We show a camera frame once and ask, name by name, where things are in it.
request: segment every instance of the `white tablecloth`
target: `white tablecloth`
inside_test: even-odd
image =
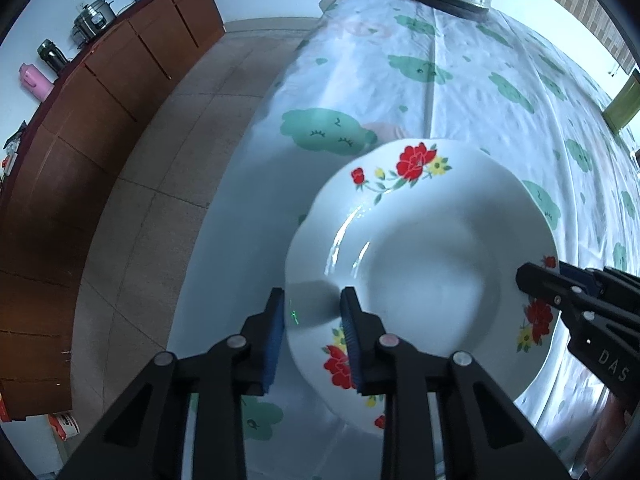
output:
[[[457,139],[486,151],[527,182],[562,260],[639,272],[640,193],[628,155],[635,140],[629,130],[611,135],[600,115],[610,98],[564,53],[495,10],[477,24],[413,0],[323,6],[210,204],[169,350],[179,357],[207,351],[262,310],[271,287],[284,286],[287,248],[322,184],[399,137]],[[340,133],[326,123],[335,113],[315,108],[343,114]],[[566,352],[567,340],[559,326],[540,380],[517,404],[569,463],[603,386]],[[251,419],[244,428],[250,477],[379,475],[382,440],[325,407],[286,342],[271,392],[252,399],[244,418]]]

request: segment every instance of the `pink thermos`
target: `pink thermos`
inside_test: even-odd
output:
[[[53,83],[32,64],[22,64],[20,67],[20,82],[40,102],[44,102],[44,99],[53,90]]]

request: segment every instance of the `floral plate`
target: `floral plate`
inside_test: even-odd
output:
[[[557,269],[556,245],[527,188],[454,140],[400,139],[321,189],[289,247],[287,338],[305,379],[343,420],[382,436],[383,396],[356,393],[338,298],[423,352],[470,352],[516,399],[549,351],[557,314],[518,290],[526,262]]]

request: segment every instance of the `brown wooden cabinet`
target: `brown wooden cabinet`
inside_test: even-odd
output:
[[[0,194],[0,394],[9,416],[71,409],[73,319],[111,188],[172,88],[224,34],[213,0],[141,0],[61,73]]]

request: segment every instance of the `red flower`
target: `red flower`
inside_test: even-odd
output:
[[[356,168],[351,171],[351,178],[356,186],[359,186],[364,182],[364,170],[362,168]]]
[[[422,167],[436,158],[436,150],[427,150],[424,142],[417,146],[407,146],[396,164],[398,175],[407,180],[416,180],[422,174]]]
[[[549,323],[554,320],[551,307],[543,300],[533,300],[524,309],[527,320],[531,323],[531,336],[535,344],[540,344],[540,338],[549,333]]]
[[[331,357],[324,363],[324,368],[331,372],[331,382],[345,390],[355,388],[355,384],[351,381],[351,368],[347,355],[337,346],[327,345],[326,348]]]
[[[556,257],[555,256],[545,256],[542,259],[542,263],[545,264],[545,267],[548,267],[549,269],[555,269],[556,268]]]

